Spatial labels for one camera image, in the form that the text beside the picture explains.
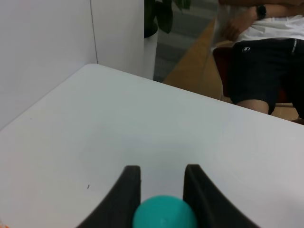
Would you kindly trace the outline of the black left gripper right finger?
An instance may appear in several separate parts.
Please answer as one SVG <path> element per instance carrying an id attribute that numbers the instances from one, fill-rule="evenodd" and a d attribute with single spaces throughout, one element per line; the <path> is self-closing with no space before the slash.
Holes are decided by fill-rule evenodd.
<path id="1" fill-rule="evenodd" d="M 185 169 L 183 200 L 194 212 L 199 228 L 257 228 L 215 186 L 198 164 Z"/>

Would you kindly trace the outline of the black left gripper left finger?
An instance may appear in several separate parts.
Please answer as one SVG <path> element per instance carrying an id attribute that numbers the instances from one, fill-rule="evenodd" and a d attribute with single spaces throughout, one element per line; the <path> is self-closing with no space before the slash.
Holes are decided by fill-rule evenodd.
<path id="1" fill-rule="evenodd" d="M 141 203 L 141 169 L 125 166 L 114 186 L 79 228 L 131 228 Z"/>

